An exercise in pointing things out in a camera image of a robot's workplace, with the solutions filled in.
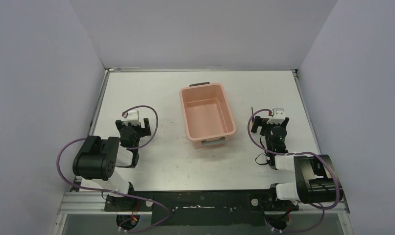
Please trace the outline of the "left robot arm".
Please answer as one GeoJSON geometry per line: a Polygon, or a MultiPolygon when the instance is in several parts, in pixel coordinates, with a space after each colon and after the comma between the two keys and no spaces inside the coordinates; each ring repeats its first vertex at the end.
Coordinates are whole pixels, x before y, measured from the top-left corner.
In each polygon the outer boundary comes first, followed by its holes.
{"type": "Polygon", "coordinates": [[[149,119],[117,120],[119,137],[102,139],[88,136],[73,162],[73,173],[83,179],[92,180],[103,189],[109,190],[106,198],[107,211],[132,211],[140,205],[130,192],[134,191],[131,182],[116,172],[117,167],[135,168],[139,160],[139,142],[151,136],[149,119]]]}

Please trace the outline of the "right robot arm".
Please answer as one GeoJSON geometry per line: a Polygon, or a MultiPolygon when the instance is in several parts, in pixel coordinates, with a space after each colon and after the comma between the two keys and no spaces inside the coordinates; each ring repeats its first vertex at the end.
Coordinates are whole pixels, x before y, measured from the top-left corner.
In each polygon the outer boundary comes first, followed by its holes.
{"type": "Polygon", "coordinates": [[[324,210],[334,208],[344,192],[329,155],[290,153],[285,144],[288,121],[287,117],[272,121],[271,117],[252,116],[248,124],[250,135],[260,134],[255,144],[263,150],[264,165],[295,175],[294,182],[273,184],[274,191],[266,196],[267,206],[277,210],[285,201],[296,201],[324,210]]]}

